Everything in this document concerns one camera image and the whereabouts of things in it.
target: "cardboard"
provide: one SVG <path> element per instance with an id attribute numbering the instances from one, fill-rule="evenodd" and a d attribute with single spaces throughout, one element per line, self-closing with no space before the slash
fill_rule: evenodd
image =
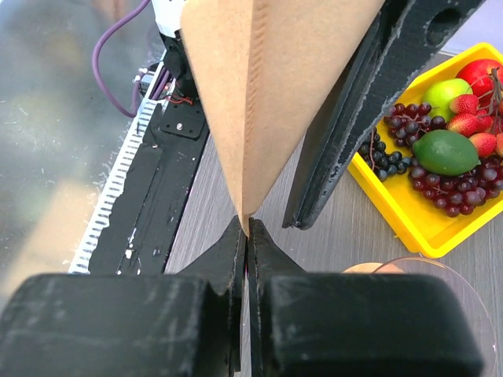
<path id="1" fill-rule="evenodd" d="M 185 49 L 247 234 L 383 2 L 187 2 Z"/>

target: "red grape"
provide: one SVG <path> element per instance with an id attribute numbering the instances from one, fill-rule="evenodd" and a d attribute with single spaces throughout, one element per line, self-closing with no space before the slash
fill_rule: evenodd
<path id="1" fill-rule="evenodd" d="M 462 204 L 460 207 L 460 212 L 461 214 L 468 215 L 472 214 L 474 209 L 475 207 L 471 206 L 470 204 Z"/>
<path id="2" fill-rule="evenodd" d="M 406 107 L 404 104 L 396 104 L 395 105 L 396 115 L 403 115 L 406 112 Z"/>
<path id="3" fill-rule="evenodd" d="M 421 128 L 429 127 L 431 124 L 431 118 L 427 115 L 420 116 L 417 118 L 417 122 L 421 125 Z"/>
<path id="4" fill-rule="evenodd" d="M 426 199 L 433 200 L 435 198 L 435 195 L 436 195 L 435 190 L 427 189 L 423 191 L 423 196 Z"/>
<path id="5" fill-rule="evenodd" d="M 497 177 L 497 171 L 492 168 L 482 167 L 480 169 L 480 176 L 487 181 L 494 181 Z"/>
<path id="6" fill-rule="evenodd" d="M 463 194 L 463 201 L 465 204 L 475 206 L 480 203 L 481 199 L 479 193 L 476 191 L 467 191 Z"/>
<path id="7" fill-rule="evenodd" d="M 470 185 L 470 182 L 468 182 L 468 181 L 461 181 L 457 185 L 457 191 L 459 191 L 459 192 L 467 192 L 468 190 L 471 190 L 471 189 L 472 189 L 472 185 Z"/>
<path id="8" fill-rule="evenodd" d="M 498 190 L 494 190 L 492 188 L 487 189 L 486 193 L 487 193 L 486 198 L 490 198 L 490 199 L 498 198 L 500 196 L 500 192 Z"/>
<path id="9" fill-rule="evenodd" d="M 453 191 L 454 187 L 456 186 L 456 182 L 452 178 L 442 178 L 440 180 L 440 188 L 443 191 Z"/>
<path id="10" fill-rule="evenodd" d="M 422 182 L 422 180 L 415 179 L 412 182 L 412 188 L 416 191 L 423 191 L 426 188 L 426 185 Z"/>
<path id="11" fill-rule="evenodd" d="M 443 128 L 446 128 L 446 120 L 443 118 L 443 116 L 440 115 L 431 118 L 430 124 L 433 130 L 441 130 Z"/>
<path id="12" fill-rule="evenodd" d="M 475 191 L 477 191 L 477 194 L 479 194 L 480 199 L 484 199 L 487 195 L 486 190 L 484 190 L 482 187 L 476 187 Z"/>
<path id="13" fill-rule="evenodd" d="M 498 191 L 503 190 L 503 179 L 498 179 L 497 181 L 493 181 L 493 189 Z"/>
<path id="14" fill-rule="evenodd" d="M 426 115 L 431 111 L 431 105 L 428 102 L 423 102 L 417 108 L 417 113 L 419 115 Z"/>
<path id="15" fill-rule="evenodd" d="M 407 145 L 407 142 L 405 139 L 399 139 L 399 138 L 395 138 L 395 145 L 399 148 L 403 148 Z"/>
<path id="16" fill-rule="evenodd" d="M 436 208 L 445 208 L 447 207 L 447 200 L 446 198 L 437 198 L 433 201 L 433 205 L 436 207 Z"/>
<path id="17" fill-rule="evenodd" d="M 463 203 L 463 196 L 459 192 L 450 192 L 447 194 L 447 199 L 451 204 L 458 205 Z"/>
<path id="18" fill-rule="evenodd" d="M 446 208 L 446 215 L 450 218 L 455 218 L 460 213 L 460 209 L 456 206 L 448 206 Z"/>
<path id="19" fill-rule="evenodd" d="M 412 178 L 422 178 L 426 175 L 426 170 L 422 167 L 414 167 L 410 171 L 410 175 L 412 175 Z"/>
<path id="20" fill-rule="evenodd" d="M 406 115 L 414 119 L 416 118 L 418 110 L 419 106 L 417 106 L 416 104 L 410 104 L 409 106 L 406 107 Z"/>
<path id="21" fill-rule="evenodd" d="M 426 185 L 435 187 L 440 184 L 440 177 L 437 174 L 428 174 L 424 181 L 426 182 Z"/>
<path id="22" fill-rule="evenodd" d="M 396 130 L 402 126 L 402 120 L 398 116 L 394 116 L 387 121 L 387 124 L 393 130 Z"/>

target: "wire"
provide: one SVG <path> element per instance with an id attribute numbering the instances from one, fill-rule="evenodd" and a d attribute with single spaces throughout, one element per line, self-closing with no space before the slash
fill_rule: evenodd
<path id="1" fill-rule="evenodd" d="M 93 57 L 92 57 L 92 65 L 93 65 L 93 73 L 94 73 L 94 78 L 96 79 L 96 83 L 100 87 L 101 91 L 103 94 L 108 98 L 110 102 L 119 110 L 122 112 L 125 116 L 128 116 L 130 118 L 134 118 L 136 116 L 136 112 L 129 112 L 127 111 L 117 100 L 115 97 L 113 97 L 112 93 L 106 86 L 105 82 L 103 81 L 103 78 L 101 77 L 100 73 L 100 67 L 99 67 L 99 60 L 100 60 L 100 52 L 101 49 L 103 49 L 103 46 L 105 43 L 118 31 L 122 26 L 127 24 L 129 21 L 133 20 L 138 14 L 140 14 L 143 9 L 147 7 L 147 5 L 150 3 L 150 0 L 142 0 L 140 5 L 133 10 L 131 13 L 129 13 L 127 16 L 125 16 L 122 20 L 118 21 L 116 24 L 112 25 L 97 41 L 96 46 L 94 47 L 93 50 Z"/>

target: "red strawberry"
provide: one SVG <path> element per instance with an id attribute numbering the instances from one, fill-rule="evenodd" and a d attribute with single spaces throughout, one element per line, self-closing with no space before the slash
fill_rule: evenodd
<path id="1" fill-rule="evenodd" d="M 479 157 L 487 157 L 496 148 L 496 137 L 493 134 L 481 132 L 470 137 L 470 141 L 477 148 Z"/>
<path id="2" fill-rule="evenodd" d="M 477 132 L 490 132 L 494 119 L 483 108 L 477 111 Z"/>
<path id="3" fill-rule="evenodd" d="M 463 136 L 470 137 L 477 132 L 478 124 L 479 122 L 476 116 L 464 113 L 454 116 L 447 125 L 447 129 Z"/>
<path id="4" fill-rule="evenodd" d="M 503 134 L 496 135 L 496 153 L 503 157 Z"/>
<path id="5" fill-rule="evenodd" d="M 454 98 L 449 108 L 454 114 L 473 114 L 477 115 L 477 107 L 479 106 L 479 98 L 475 94 L 462 94 Z"/>

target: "purple cable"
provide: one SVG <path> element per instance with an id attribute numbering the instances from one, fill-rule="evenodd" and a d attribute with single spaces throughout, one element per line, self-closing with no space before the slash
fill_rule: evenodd
<path id="1" fill-rule="evenodd" d="M 98 61 L 100 59 L 100 52 L 105 43 L 110 39 L 110 37 L 118 31 L 122 26 L 127 24 L 129 21 L 133 20 L 138 14 L 141 13 L 143 9 L 147 7 L 147 5 L 150 3 L 150 0 L 142 0 L 140 5 L 133 10 L 131 13 L 129 13 L 127 16 L 125 16 L 122 20 L 117 22 L 116 24 L 112 25 L 101 37 L 98 39 L 96 46 L 94 47 L 93 51 L 93 57 L 92 57 L 92 65 L 93 65 L 93 73 L 94 73 L 94 78 L 96 79 L 96 83 L 100 87 L 101 91 L 103 94 L 112 102 L 112 104 L 122 112 L 125 116 L 128 116 L 130 118 L 134 118 L 136 116 L 136 113 L 129 112 L 125 108 L 122 107 L 122 105 L 113 97 L 112 93 L 110 93 L 110 90 L 108 87 L 105 85 L 105 82 L 103 81 L 103 78 L 101 77 L 100 73 L 100 67 L 98 64 Z"/>
<path id="2" fill-rule="evenodd" d="M 164 73 L 166 72 L 166 68 L 163 66 L 160 69 L 159 75 L 157 76 L 157 81 L 154 82 L 154 85 L 152 86 L 152 91 L 150 92 L 150 99 L 152 100 L 154 98 L 153 94 L 157 91 L 157 88 L 159 87 L 160 82 L 164 78 Z"/>
<path id="3" fill-rule="evenodd" d="M 165 71 L 163 78 L 160 81 L 159 86 L 157 87 L 156 92 L 153 94 L 152 99 L 154 101 L 159 100 L 160 94 L 163 92 L 164 87 L 167 84 L 167 80 L 170 78 L 170 72 Z"/>

